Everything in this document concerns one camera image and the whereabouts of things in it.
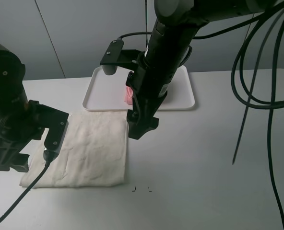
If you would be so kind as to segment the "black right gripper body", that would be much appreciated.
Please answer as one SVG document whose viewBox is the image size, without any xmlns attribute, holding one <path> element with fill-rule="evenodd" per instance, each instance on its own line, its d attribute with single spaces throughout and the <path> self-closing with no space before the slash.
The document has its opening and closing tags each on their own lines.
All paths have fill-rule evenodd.
<svg viewBox="0 0 284 230">
<path fill-rule="evenodd" d="M 154 114 L 167 96 L 167 89 L 160 97 L 145 96 L 133 88 L 134 72 L 130 71 L 126 80 L 126 86 L 133 91 L 132 109 L 127 112 L 127 122 L 130 127 L 158 127 L 159 119 Z"/>
</svg>

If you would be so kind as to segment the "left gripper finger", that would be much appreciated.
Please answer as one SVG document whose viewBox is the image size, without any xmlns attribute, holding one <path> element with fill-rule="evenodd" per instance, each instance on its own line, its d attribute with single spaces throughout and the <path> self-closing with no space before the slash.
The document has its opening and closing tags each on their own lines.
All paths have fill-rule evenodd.
<svg viewBox="0 0 284 230">
<path fill-rule="evenodd" d="M 0 171 L 9 171 L 12 155 L 0 153 Z"/>
<path fill-rule="evenodd" d="M 11 161 L 11 168 L 20 173 L 27 173 L 29 171 L 28 154 L 19 153 L 13 157 Z"/>
</svg>

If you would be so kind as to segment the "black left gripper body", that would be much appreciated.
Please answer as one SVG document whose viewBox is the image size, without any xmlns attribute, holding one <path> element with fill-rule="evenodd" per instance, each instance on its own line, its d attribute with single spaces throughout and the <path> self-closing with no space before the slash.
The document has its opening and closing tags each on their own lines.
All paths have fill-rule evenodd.
<svg viewBox="0 0 284 230">
<path fill-rule="evenodd" d="M 0 153 L 10 154 L 12 158 L 21 153 L 31 140 L 42 138 L 51 118 L 60 112 L 63 111 L 30 100 L 21 111 L 1 119 Z"/>
</svg>

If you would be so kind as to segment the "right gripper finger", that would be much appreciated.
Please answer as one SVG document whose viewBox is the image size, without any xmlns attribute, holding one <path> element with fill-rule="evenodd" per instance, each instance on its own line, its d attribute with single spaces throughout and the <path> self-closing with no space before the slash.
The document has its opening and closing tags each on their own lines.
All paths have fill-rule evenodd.
<svg viewBox="0 0 284 230">
<path fill-rule="evenodd" d="M 144 134 L 154 130 L 152 122 L 128 122 L 128 137 L 131 139 L 140 139 Z"/>
</svg>

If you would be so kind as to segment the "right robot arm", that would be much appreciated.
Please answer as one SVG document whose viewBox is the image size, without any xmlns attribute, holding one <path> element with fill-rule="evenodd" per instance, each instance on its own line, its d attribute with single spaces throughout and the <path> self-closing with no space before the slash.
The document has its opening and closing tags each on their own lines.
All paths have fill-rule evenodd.
<svg viewBox="0 0 284 230">
<path fill-rule="evenodd" d="M 127 112 L 128 135 L 140 139 L 159 125 L 154 114 L 196 33 L 211 22 L 259 13 L 258 26 L 284 9 L 274 0 L 157 0 L 157 16 L 151 37 L 137 67 L 128 74 L 132 109 Z"/>
</svg>

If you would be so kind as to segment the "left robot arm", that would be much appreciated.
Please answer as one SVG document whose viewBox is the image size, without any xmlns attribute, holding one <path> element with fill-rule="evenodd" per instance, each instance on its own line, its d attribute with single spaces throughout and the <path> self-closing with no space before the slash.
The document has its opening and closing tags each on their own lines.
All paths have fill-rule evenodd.
<svg viewBox="0 0 284 230">
<path fill-rule="evenodd" d="M 0 171 L 29 171 L 28 154 L 21 150 L 40 140 L 45 130 L 44 159 L 57 158 L 68 127 L 69 114 L 28 100 L 23 86 L 25 65 L 0 44 Z"/>
</svg>

